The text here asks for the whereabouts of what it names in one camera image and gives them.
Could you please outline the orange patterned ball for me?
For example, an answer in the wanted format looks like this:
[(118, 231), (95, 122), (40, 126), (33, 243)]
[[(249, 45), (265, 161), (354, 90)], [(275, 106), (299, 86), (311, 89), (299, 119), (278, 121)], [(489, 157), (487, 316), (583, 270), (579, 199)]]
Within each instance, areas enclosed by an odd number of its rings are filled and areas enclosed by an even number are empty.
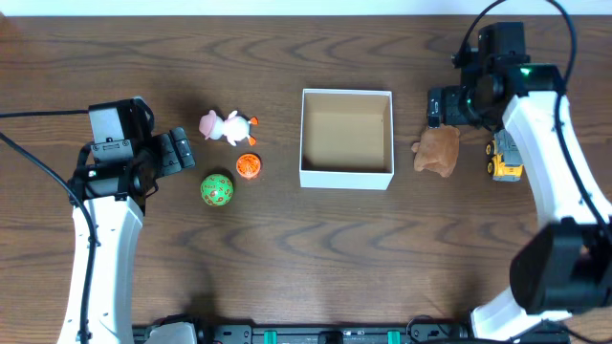
[(236, 171), (238, 174), (248, 180), (256, 178), (262, 168), (260, 158), (252, 153), (241, 155), (236, 162)]

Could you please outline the brown plush toy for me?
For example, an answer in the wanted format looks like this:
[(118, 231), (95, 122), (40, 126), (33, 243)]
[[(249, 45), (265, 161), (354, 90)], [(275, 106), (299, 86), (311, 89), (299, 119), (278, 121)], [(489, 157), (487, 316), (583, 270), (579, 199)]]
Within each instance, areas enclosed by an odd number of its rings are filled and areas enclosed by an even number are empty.
[(449, 177), (457, 163), (459, 155), (460, 131), (454, 126), (442, 124), (438, 128), (426, 129), (419, 141), (412, 144), (415, 154), (414, 170), (428, 170), (441, 177)]

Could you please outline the yellow grey toy truck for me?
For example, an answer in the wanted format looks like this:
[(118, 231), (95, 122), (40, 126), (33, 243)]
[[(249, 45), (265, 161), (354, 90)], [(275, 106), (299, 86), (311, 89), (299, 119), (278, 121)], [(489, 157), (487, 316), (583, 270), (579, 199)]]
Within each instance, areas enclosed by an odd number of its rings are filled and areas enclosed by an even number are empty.
[(505, 130), (493, 134), (485, 148), (489, 158), (487, 172), (497, 182), (518, 182), (524, 170), (523, 161), (518, 148)]

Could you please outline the white cardboard box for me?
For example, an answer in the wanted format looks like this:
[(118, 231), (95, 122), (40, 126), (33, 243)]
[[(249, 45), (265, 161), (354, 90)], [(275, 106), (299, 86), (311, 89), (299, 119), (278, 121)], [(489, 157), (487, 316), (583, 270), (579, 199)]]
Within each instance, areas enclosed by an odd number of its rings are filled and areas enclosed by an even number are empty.
[(389, 91), (302, 91), (303, 188), (385, 190), (395, 174)]

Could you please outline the green patterned ball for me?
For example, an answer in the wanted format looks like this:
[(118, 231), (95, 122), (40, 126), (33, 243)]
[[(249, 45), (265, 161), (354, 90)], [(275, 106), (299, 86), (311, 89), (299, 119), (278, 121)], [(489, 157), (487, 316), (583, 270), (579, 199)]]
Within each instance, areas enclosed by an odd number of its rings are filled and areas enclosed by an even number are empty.
[(200, 186), (202, 199), (210, 206), (222, 206), (233, 197), (234, 187), (231, 179), (223, 174), (210, 174)]

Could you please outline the pink white duck toy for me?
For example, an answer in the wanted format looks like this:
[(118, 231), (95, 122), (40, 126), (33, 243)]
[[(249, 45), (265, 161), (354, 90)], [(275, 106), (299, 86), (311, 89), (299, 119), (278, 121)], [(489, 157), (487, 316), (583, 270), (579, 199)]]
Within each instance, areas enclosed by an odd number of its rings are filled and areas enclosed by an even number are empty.
[(250, 146), (254, 146), (257, 140), (251, 135), (251, 127), (258, 124), (257, 117), (246, 119), (239, 116), (237, 110), (232, 111), (226, 119), (222, 119), (214, 110), (210, 110), (200, 118), (199, 131), (206, 140), (219, 140), (225, 137), (232, 146), (241, 140), (247, 140)]

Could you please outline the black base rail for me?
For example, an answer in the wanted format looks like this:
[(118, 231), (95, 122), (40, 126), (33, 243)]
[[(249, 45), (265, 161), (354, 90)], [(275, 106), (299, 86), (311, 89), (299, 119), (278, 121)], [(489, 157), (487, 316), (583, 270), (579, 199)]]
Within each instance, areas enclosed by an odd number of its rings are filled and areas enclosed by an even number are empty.
[(405, 325), (290, 326), (213, 324), (173, 315), (149, 326), (134, 326), (133, 341), (198, 344), (459, 344), (485, 343), (466, 323), (416, 317)]

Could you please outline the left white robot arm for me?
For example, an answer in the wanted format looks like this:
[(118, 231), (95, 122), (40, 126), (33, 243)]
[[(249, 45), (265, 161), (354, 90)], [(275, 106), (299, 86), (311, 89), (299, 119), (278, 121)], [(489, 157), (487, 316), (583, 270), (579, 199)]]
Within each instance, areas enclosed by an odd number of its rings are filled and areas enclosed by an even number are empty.
[(145, 202), (158, 179), (195, 164), (183, 128), (139, 144), (120, 160), (87, 160), (128, 147), (126, 141), (85, 145), (68, 185), (74, 190), (75, 258), (61, 343), (132, 343), (134, 260)]

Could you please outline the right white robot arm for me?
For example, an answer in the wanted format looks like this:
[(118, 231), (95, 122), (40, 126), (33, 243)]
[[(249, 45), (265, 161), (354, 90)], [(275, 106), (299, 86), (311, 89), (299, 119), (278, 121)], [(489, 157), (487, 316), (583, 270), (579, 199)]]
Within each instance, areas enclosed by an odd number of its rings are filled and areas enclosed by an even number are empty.
[(579, 146), (558, 68), (480, 70), (427, 93), (427, 124), (492, 126), (514, 142), (539, 230), (513, 258), (510, 285), (470, 314), (477, 339), (515, 341), (533, 327), (611, 304), (611, 203)]

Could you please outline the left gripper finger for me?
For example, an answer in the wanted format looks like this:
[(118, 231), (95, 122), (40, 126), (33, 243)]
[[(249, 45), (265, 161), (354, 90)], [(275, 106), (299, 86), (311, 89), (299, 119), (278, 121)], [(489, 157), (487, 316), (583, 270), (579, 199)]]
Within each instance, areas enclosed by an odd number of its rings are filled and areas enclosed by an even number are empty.
[(191, 147), (183, 127), (176, 127), (169, 132), (178, 156), (190, 156)]
[(195, 166), (195, 160), (191, 153), (185, 153), (178, 157), (178, 161), (183, 169), (192, 168)]

